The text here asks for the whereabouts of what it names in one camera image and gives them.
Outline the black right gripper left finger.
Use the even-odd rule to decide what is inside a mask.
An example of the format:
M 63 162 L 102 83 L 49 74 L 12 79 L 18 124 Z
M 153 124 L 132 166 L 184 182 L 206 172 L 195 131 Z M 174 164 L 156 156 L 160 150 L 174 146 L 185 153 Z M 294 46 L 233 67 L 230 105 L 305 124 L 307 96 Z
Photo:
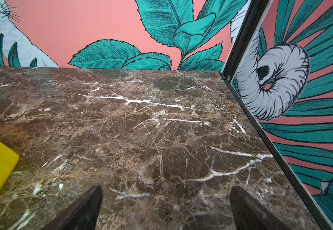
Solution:
M 94 186 L 63 209 L 43 230 L 94 230 L 102 205 L 100 185 Z

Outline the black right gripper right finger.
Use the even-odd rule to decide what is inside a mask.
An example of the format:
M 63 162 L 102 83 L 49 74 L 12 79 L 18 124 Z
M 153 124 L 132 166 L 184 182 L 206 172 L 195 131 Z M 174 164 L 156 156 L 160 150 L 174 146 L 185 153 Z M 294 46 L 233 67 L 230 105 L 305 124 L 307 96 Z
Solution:
M 290 229 L 242 187 L 232 187 L 229 200 L 238 230 Z

